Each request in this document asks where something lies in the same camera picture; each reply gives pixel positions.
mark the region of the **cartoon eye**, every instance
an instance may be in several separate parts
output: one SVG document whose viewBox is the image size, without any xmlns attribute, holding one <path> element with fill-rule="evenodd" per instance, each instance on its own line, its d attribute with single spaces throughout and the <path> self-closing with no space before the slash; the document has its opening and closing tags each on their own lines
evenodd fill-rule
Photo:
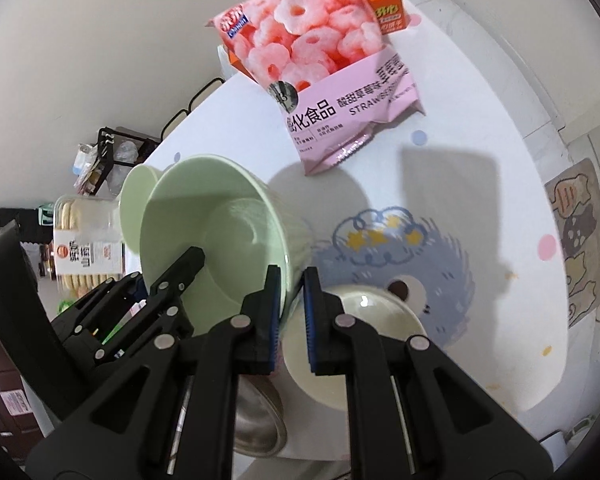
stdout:
<svg viewBox="0 0 600 480">
<path fill-rule="evenodd" d="M 406 302 L 416 316 L 427 306 L 427 291 L 418 278 L 409 275 L 394 276 L 386 289 Z"/>
</svg>

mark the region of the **plastic food container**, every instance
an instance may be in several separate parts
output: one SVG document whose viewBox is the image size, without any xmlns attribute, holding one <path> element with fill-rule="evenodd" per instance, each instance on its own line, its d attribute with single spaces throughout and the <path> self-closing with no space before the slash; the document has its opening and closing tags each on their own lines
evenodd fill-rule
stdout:
<svg viewBox="0 0 600 480">
<path fill-rule="evenodd" d="M 54 207 L 54 261 L 58 288 L 77 300 L 109 278 L 124 275 L 118 202 L 62 196 Z"/>
</svg>

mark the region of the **pink dot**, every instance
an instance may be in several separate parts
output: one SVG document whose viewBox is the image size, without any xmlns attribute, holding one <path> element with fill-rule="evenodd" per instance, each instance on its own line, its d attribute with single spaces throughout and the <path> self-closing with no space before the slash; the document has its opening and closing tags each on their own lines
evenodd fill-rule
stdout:
<svg viewBox="0 0 600 480">
<path fill-rule="evenodd" d="M 422 17 L 419 14 L 410 14 L 409 20 L 409 25 L 407 25 L 407 27 L 417 27 L 422 23 Z"/>
<path fill-rule="evenodd" d="M 553 235 L 544 235 L 538 242 L 538 257 L 546 262 L 554 257 L 558 250 L 558 243 Z"/>
</svg>

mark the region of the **pink snack bag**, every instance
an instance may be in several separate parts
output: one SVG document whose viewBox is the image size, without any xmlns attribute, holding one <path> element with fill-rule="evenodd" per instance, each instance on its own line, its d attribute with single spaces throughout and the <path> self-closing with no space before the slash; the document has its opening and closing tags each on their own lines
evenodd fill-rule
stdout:
<svg viewBox="0 0 600 480">
<path fill-rule="evenodd" d="M 340 163 L 418 91 L 366 0 L 248 0 L 211 22 L 282 106 L 304 173 Z"/>
</svg>

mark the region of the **orange box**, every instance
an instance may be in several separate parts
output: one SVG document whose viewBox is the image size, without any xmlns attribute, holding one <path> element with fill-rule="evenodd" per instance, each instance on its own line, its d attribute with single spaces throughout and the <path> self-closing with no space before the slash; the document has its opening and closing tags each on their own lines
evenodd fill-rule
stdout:
<svg viewBox="0 0 600 480">
<path fill-rule="evenodd" d="M 238 56 L 236 56 L 233 53 L 233 51 L 228 49 L 226 45 L 224 46 L 224 49 L 227 51 L 227 54 L 229 54 L 229 63 L 231 63 L 231 66 L 233 66 L 236 70 L 239 70 L 240 72 L 242 72 L 245 76 L 251 77 L 251 79 L 253 79 L 253 77 L 251 76 L 249 71 L 244 67 L 244 65 L 238 58 Z"/>
<path fill-rule="evenodd" d="M 409 24 L 402 0 L 367 0 L 376 13 L 383 34 L 403 30 Z"/>
</svg>

